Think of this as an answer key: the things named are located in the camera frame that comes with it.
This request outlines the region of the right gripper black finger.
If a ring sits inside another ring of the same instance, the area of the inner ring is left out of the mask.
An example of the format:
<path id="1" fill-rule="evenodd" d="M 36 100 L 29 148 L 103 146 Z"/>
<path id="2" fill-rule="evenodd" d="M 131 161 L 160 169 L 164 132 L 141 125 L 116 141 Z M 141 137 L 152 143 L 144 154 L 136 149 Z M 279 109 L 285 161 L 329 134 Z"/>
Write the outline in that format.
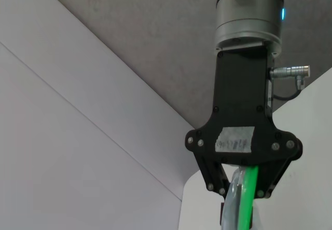
<path id="1" fill-rule="evenodd" d="M 255 199 L 270 198 L 287 168 L 287 159 L 260 164 L 258 166 Z"/>
<path id="2" fill-rule="evenodd" d="M 196 161 L 203 176 L 206 189 L 221 196 L 226 196 L 229 180 L 222 165 L 210 159 L 196 159 Z"/>

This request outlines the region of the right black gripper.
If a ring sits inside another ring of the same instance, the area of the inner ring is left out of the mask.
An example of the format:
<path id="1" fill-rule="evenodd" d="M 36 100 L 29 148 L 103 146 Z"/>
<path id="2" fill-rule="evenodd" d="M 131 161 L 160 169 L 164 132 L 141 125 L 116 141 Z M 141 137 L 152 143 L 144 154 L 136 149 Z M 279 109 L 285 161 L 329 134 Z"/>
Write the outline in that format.
<path id="1" fill-rule="evenodd" d="M 302 156 L 302 143 L 272 119 L 272 64 L 265 47 L 217 57 L 211 116 L 185 137 L 198 164 L 251 166 Z"/>

